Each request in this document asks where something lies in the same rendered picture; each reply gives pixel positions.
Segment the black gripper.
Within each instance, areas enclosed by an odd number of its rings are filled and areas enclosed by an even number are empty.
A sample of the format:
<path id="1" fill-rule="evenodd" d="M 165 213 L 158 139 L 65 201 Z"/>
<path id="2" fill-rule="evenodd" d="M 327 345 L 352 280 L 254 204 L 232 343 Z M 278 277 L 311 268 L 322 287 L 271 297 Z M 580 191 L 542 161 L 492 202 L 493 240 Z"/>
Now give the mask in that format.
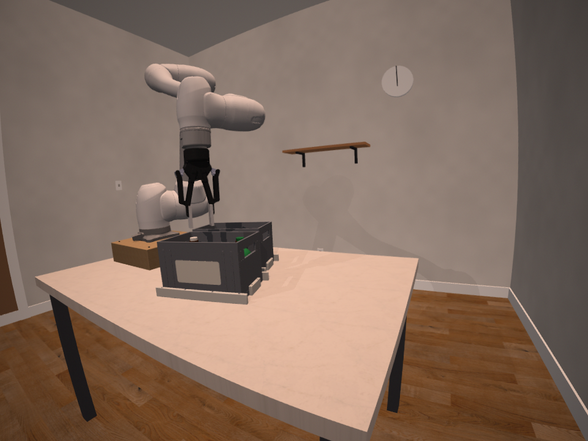
<path id="1" fill-rule="evenodd" d="M 208 174 L 213 176 L 213 195 L 208 183 Z M 183 192 L 183 172 L 189 177 L 186 201 Z M 185 205 L 186 216 L 188 217 L 189 228 L 193 228 L 192 207 L 190 205 L 195 180 L 201 180 L 208 199 L 209 225 L 214 226 L 214 204 L 220 200 L 219 196 L 219 169 L 211 167 L 209 162 L 209 150 L 206 148 L 189 148 L 184 150 L 184 166 L 175 171 L 178 185 L 179 204 Z M 215 198 L 216 196 L 216 198 Z"/>

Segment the green bottle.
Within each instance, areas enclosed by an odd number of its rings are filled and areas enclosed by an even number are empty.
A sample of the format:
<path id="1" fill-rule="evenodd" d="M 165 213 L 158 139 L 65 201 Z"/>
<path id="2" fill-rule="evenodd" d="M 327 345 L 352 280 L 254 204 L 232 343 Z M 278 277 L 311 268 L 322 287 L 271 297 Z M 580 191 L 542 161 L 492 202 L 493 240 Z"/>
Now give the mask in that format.
<path id="1" fill-rule="evenodd" d="M 238 241 L 240 241 L 240 240 L 242 240 L 242 239 L 244 239 L 244 237 L 237 237 L 235 242 L 238 242 Z M 247 249 L 247 248 L 245 248 L 245 249 L 244 249 L 244 256 L 247 256 L 247 255 L 249 255 L 250 253 L 251 253 L 251 252 L 250 252 L 250 250 L 249 250 L 249 249 Z"/>

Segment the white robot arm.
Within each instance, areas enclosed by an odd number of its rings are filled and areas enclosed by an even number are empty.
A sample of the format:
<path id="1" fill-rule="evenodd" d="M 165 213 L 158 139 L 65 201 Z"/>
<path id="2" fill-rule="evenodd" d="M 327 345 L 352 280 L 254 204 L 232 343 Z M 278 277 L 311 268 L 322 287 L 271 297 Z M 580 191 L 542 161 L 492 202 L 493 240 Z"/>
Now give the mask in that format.
<path id="1" fill-rule="evenodd" d="M 211 129 L 248 132 L 260 128 L 265 110 L 244 96 L 215 94 L 215 78 L 206 70 L 187 65 L 151 64 L 145 70 L 146 84 L 156 92 L 176 99 L 179 122 L 179 169 L 184 166 L 184 149 L 210 148 Z M 208 199 L 201 180 L 195 180 L 192 218 L 208 213 Z M 160 183 L 142 185 L 136 199 L 139 232 L 133 241 L 151 243 L 179 235 L 170 228 L 173 220 L 188 219 L 186 207 L 179 204 L 178 185 L 173 191 Z"/>

